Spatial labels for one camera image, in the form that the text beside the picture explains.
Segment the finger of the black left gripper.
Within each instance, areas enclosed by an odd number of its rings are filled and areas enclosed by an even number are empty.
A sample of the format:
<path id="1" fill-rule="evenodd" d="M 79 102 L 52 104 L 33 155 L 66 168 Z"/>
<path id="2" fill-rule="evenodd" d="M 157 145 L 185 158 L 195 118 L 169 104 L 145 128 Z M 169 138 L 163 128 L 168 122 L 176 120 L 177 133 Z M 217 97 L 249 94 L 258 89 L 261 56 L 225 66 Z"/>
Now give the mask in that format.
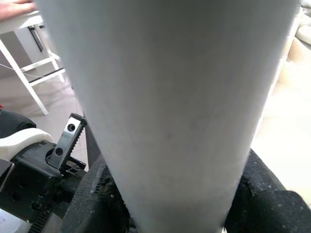
<path id="1" fill-rule="evenodd" d="M 91 168 L 98 159 L 98 157 L 101 155 L 101 151 L 97 145 L 97 142 L 88 123 L 85 126 L 85 132 L 88 167 Z"/>

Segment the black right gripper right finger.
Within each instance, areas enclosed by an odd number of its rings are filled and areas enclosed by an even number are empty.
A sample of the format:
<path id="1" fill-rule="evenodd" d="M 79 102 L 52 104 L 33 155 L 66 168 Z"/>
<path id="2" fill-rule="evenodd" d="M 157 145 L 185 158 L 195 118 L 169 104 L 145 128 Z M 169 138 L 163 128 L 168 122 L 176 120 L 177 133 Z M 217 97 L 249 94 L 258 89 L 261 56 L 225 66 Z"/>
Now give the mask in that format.
<path id="1" fill-rule="evenodd" d="M 225 229 L 228 233 L 309 233 L 311 209 L 250 150 Z"/>

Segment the person hand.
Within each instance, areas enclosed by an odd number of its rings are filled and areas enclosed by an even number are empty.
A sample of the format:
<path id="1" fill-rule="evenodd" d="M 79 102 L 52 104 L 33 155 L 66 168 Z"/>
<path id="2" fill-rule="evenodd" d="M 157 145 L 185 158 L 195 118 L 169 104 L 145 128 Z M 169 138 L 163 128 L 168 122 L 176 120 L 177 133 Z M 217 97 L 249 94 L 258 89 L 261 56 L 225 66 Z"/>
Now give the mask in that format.
<path id="1" fill-rule="evenodd" d="M 0 1 L 0 20 L 5 21 L 36 11 L 33 0 Z"/>

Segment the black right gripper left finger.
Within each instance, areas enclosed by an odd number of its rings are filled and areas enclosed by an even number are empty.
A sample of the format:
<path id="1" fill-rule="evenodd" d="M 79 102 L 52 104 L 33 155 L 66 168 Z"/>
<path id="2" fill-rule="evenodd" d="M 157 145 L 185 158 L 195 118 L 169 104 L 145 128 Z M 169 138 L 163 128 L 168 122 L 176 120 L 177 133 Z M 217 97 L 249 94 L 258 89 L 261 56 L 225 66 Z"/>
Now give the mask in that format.
<path id="1" fill-rule="evenodd" d="M 79 183 L 61 233 L 132 233 L 130 214 L 100 155 Z"/>

